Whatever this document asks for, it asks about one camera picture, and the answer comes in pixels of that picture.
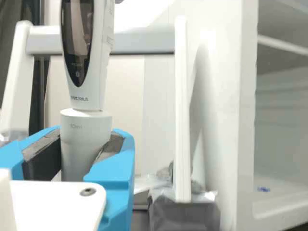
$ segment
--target white plastic part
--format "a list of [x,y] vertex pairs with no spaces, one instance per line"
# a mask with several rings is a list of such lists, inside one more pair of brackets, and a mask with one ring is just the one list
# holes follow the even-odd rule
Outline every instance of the white plastic part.
[[87,74],[77,87],[65,65],[71,105],[80,110],[103,110],[109,55],[114,41],[114,0],[94,0],[93,38]]
[[17,231],[10,188],[9,170],[0,169],[0,230]]
[[[97,231],[106,205],[102,186],[38,181],[11,181],[10,185],[18,231]],[[96,192],[82,196],[84,189]]]
[[110,139],[112,117],[107,112],[65,109],[60,123],[62,181],[82,181]]
[[57,25],[31,27],[26,52],[32,55],[62,55],[60,27]]
[[189,130],[189,102],[187,88],[186,19],[175,21],[175,158],[174,187],[176,202],[191,201],[191,156]]
[[0,119],[0,133],[28,132],[34,57],[26,54],[27,39],[32,24],[21,21],[16,24],[11,59],[6,80]]

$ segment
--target white shelf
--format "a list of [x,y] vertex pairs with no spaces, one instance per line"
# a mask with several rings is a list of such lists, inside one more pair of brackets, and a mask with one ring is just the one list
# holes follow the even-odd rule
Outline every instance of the white shelf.
[[[266,187],[269,192],[261,192],[259,187]],[[253,212],[256,219],[307,206],[308,186],[255,175]]]
[[258,35],[257,74],[308,66],[308,48]]
[[259,0],[260,34],[308,46],[307,21],[307,0]]

